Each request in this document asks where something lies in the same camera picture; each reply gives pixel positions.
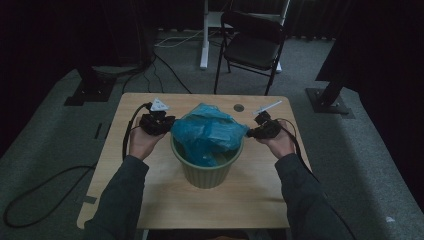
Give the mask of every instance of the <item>chair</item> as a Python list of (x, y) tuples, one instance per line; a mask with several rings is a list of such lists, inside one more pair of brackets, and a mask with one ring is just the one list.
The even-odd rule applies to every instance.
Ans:
[[(235, 33), (230, 41), (230, 35), (225, 30), (226, 25), (231, 26)], [(283, 26), (269, 19), (227, 11), (221, 16), (221, 32), (224, 39), (219, 52), (214, 94), (218, 87), (221, 61), (224, 56), (227, 60), (228, 72), (231, 72), (230, 66), (233, 66), (268, 76), (269, 80), (265, 91), (265, 95), (268, 95), (284, 45)]]

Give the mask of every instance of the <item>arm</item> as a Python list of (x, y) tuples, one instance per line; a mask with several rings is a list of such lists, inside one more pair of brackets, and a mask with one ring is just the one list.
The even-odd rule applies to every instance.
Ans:
[[(280, 124), (287, 128), (285, 122)], [(287, 218), (294, 239), (349, 239), (319, 182), (304, 168), (294, 144), (284, 131), (273, 139), (258, 139), (279, 160), (275, 164), (281, 192), (287, 203)]]
[(93, 219), (85, 223), (84, 239), (133, 239), (149, 167), (143, 160), (163, 137), (141, 128), (131, 131), (129, 155), (103, 191)]

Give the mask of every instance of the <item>gray sleeve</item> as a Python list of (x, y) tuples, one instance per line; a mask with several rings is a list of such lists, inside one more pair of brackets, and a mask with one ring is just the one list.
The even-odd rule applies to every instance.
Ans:
[(296, 154), (289, 154), (275, 164), (293, 238), (350, 239), (320, 183), (300, 161)]
[(85, 223), (84, 239), (132, 239), (143, 200), (149, 167), (128, 155), (103, 191), (93, 219)]

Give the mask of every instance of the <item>white tag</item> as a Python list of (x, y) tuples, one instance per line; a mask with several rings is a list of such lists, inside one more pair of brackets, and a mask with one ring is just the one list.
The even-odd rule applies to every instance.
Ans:
[(150, 111), (165, 111), (168, 110), (169, 106), (165, 105), (159, 98), (155, 98), (152, 103), (152, 107), (150, 108)]
[(272, 108), (272, 107), (277, 106), (278, 104), (280, 104), (280, 103), (282, 103), (282, 102), (283, 102), (282, 100), (278, 100), (277, 102), (272, 103), (272, 104), (270, 104), (270, 105), (267, 105), (267, 106), (261, 106), (261, 107), (259, 107), (259, 110), (257, 110), (257, 111), (255, 111), (255, 112), (253, 112), (253, 114), (259, 114), (259, 113), (261, 113), (261, 112), (263, 112), (263, 111), (266, 111), (266, 110), (268, 110), (268, 109), (270, 109), (270, 108)]

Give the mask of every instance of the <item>human hand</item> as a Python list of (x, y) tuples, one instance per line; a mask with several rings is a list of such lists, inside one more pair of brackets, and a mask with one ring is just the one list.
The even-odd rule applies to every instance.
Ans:
[[(278, 122), (283, 128), (287, 129), (286, 121), (282, 120)], [(272, 154), (278, 159), (295, 152), (293, 141), (284, 130), (281, 130), (275, 138), (256, 139), (256, 141), (267, 145)]]
[(152, 153), (156, 143), (163, 136), (165, 134), (152, 136), (147, 134), (141, 127), (134, 128), (130, 133), (129, 154), (143, 161)]

